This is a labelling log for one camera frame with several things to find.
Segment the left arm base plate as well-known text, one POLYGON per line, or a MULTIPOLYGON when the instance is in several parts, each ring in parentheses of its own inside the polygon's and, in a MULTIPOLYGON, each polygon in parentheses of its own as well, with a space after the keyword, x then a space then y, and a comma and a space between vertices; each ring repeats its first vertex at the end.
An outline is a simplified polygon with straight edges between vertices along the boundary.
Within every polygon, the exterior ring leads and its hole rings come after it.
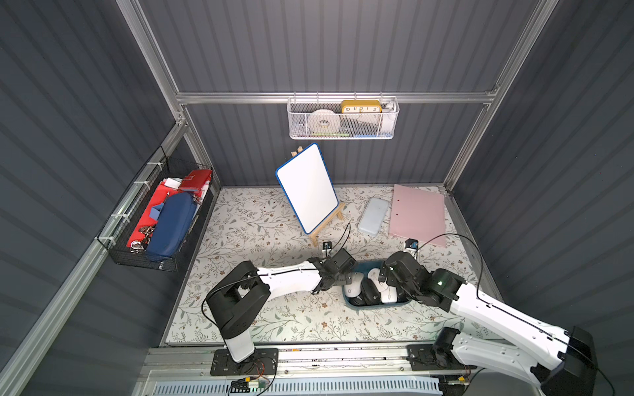
POLYGON ((256 348, 245 361, 236 363, 227 349, 214 352, 210 376, 272 376, 277 373, 279 360, 277 348, 256 348))

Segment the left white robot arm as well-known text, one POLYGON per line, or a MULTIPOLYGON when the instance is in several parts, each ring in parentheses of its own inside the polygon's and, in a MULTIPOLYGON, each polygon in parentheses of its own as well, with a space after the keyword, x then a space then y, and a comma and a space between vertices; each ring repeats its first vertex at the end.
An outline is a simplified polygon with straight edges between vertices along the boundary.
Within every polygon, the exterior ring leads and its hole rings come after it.
POLYGON ((350 285, 357 261, 345 249, 332 257, 310 257, 287 267, 256 267, 241 262, 211 289, 201 304, 221 333, 231 359, 239 364, 255 353, 249 328, 270 300, 299 292, 318 294, 350 285))

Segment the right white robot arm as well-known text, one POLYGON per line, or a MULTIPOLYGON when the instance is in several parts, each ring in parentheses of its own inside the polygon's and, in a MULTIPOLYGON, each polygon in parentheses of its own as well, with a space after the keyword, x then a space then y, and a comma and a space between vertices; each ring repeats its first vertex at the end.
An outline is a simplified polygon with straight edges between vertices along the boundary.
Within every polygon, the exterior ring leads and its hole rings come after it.
POLYGON ((479 292, 445 269, 429 272, 408 252, 381 266, 380 281, 413 301, 462 316, 502 338, 493 342, 443 328, 432 346, 441 367, 477 366, 537 386, 545 395, 591 395, 598 363, 592 335, 549 325, 479 292))

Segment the teal plastic storage box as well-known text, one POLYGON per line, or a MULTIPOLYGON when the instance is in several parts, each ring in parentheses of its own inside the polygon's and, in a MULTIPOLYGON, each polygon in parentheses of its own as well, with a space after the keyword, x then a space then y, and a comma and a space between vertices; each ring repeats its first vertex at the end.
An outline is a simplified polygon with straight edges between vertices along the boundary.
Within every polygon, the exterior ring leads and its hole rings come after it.
MULTIPOLYGON (((361 272, 364 275, 364 279, 368 279, 368 272, 373 268, 381 269, 382 264, 383 264, 382 261, 361 262, 356 265, 356 267, 353 269, 353 272, 361 272)), ((377 310, 382 308, 386 308, 386 309, 396 308, 396 307, 400 307, 409 303, 409 299, 403 290, 397 289, 397 292, 398 292, 398 302, 393 304, 364 306, 363 302, 361 301, 359 297, 354 299, 348 299, 343 293, 343 298, 344 298, 345 304, 348 305, 349 307, 352 307, 355 310, 377 310)))

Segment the light grey computer mouse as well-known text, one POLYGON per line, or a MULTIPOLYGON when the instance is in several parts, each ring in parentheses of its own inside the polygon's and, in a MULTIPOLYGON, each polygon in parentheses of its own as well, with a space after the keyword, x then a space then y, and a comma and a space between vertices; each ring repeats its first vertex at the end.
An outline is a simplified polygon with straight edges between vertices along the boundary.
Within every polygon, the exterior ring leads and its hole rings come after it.
POLYGON ((361 294, 361 285, 364 275, 361 272, 352 272, 343 287, 343 293, 348 299, 354 299, 361 294))

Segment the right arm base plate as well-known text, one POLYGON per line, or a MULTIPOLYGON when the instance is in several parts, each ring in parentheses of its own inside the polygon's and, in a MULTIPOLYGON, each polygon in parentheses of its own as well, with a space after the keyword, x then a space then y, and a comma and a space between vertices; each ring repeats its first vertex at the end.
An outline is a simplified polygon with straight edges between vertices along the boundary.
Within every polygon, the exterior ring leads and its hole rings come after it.
POLYGON ((476 368, 460 363, 450 350, 436 348, 433 344, 409 344, 406 351, 406 360, 413 371, 470 371, 476 368))

